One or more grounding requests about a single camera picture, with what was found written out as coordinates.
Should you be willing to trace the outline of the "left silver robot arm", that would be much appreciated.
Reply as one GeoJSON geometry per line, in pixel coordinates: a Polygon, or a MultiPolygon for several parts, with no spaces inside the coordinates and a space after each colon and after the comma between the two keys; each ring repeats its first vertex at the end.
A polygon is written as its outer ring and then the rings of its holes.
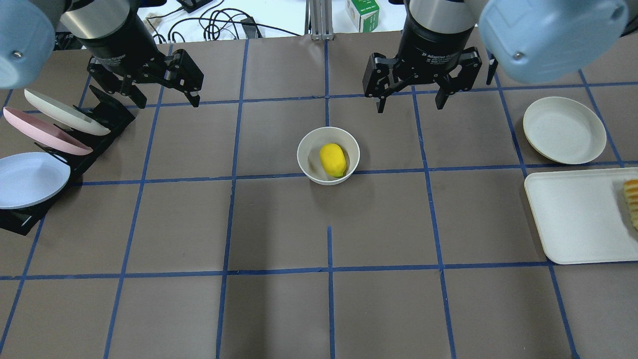
{"type": "Polygon", "coordinates": [[[182,48],[166,55],[138,16],[162,0],[3,0],[0,3],[0,86],[26,88],[38,79],[59,28],[91,52],[87,71],[103,91],[143,109],[137,84],[159,84],[200,104],[204,75],[182,48]]]}

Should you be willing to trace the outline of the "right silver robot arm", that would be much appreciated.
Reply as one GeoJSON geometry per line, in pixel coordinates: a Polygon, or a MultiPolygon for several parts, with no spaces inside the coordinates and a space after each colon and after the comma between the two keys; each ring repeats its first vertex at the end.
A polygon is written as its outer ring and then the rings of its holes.
{"type": "Polygon", "coordinates": [[[635,0],[407,0],[397,54],[370,55],[364,96],[383,112],[387,98],[413,85],[437,84],[435,104],[473,88],[481,56],[467,47],[474,29],[489,52],[486,84],[498,68],[516,82],[539,84],[593,63],[637,29],[635,0]]]}

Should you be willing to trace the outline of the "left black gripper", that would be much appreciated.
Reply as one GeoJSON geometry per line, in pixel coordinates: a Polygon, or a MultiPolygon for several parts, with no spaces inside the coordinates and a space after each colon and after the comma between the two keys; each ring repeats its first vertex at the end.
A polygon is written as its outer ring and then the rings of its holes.
{"type": "Polygon", "coordinates": [[[156,83],[184,93],[192,107],[199,107],[203,72],[182,48],[170,55],[159,51],[141,20],[124,20],[100,37],[80,35],[80,43],[93,55],[87,71],[103,91],[144,109],[147,98],[136,84],[156,83]]]}

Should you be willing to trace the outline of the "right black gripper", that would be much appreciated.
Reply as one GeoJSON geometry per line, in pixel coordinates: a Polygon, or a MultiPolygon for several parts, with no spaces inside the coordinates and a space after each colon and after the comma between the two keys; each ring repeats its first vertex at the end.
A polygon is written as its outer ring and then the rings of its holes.
{"type": "Polygon", "coordinates": [[[467,47],[474,25],[444,32],[406,18],[397,54],[387,58],[371,54],[365,68],[364,95],[374,98],[379,114],[387,98],[412,85],[437,83],[435,97],[442,110],[450,96],[473,88],[481,68],[478,48],[467,47]]]}

